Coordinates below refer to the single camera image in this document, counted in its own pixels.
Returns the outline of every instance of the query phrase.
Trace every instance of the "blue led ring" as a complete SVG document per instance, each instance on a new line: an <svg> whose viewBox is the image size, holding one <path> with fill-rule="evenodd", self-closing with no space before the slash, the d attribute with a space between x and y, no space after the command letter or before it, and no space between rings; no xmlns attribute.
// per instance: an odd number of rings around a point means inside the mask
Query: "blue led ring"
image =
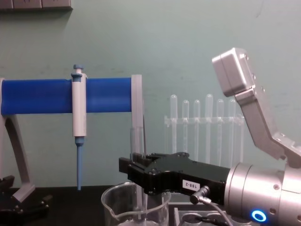
<svg viewBox="0 0 301 226"><path fill-rule="evenodd" d="M258 222L264 222L267 220L267 216L264 214L264 212L262 212L260 210L254 210L252 212L252 217L254 220L256 220Z"/></svg>

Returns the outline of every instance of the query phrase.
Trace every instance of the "wall outlet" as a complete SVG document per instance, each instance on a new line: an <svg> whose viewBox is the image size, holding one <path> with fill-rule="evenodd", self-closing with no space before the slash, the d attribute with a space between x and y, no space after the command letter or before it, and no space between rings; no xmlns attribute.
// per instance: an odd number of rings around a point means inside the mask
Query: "wall outlet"
<svg viewBox="0 0 301 226"><path fill-rule="evenodd" d="M15 9L42 8L42 0L13 0Z"/></svg>
<svg viewBox="0 0 301 226"><path fill-rule="evenodd" d="M71 8L71 0L42 0L43 8Z"/></svg>
<svg viewBox="0 0 301 226"><path fill-rule="evenodd" d="M13 0L0 0L0 9L12 9Z"/></svg>

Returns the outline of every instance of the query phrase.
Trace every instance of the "robotic arm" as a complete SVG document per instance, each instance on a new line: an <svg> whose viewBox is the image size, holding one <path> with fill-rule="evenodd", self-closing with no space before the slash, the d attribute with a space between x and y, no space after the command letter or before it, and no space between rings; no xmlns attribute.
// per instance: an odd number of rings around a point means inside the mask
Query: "robotic arm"
<svg viewBox="0 0 301 226"><path fill-rule="evenodd" d="M120 158L119 170L152 195L171 191L191 202L224 205L228 214L267 225L301 225L301 148L276 127L264 88L255 78L246 51L233 48L212 62L224 95L235 96L255 146L275 159L287 159L284 171L239 163L227 169L191 161L187 153Z"/></svg>

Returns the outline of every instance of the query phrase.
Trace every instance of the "label sticker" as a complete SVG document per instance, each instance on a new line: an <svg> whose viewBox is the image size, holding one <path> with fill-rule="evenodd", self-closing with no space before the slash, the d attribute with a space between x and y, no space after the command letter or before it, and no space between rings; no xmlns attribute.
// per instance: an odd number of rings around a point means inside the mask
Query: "label sticker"
<svg viewBox="0 0 301 226"><path fill-rule="evenodd" d="M197 192L200 189L200 185L195 182L183 180L183 188Z"/></svg>

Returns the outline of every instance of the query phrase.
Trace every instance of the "light green wall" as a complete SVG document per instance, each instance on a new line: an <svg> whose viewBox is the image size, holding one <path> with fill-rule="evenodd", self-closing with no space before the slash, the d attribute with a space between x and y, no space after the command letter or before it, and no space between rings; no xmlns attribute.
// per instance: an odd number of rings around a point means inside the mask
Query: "light green wall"
<svg viewBox="0 0 301 226"><path fill-rule="evenodd" d="M269 96L279 128L301 140L301 2L299 0L73 0L68 13L0 15L0 76L70 78L80 63L90 78L143 75L147 150L164 150L164 115L179 101L222 97L211 58L245 48ZM37 186L76 185L71 115L19 117ZM129 113L89 114L84 185L126 179L118 157L128 156ZM8 137L2 176L17 175ZM253 147L246 161L283 164Z"/></svg>

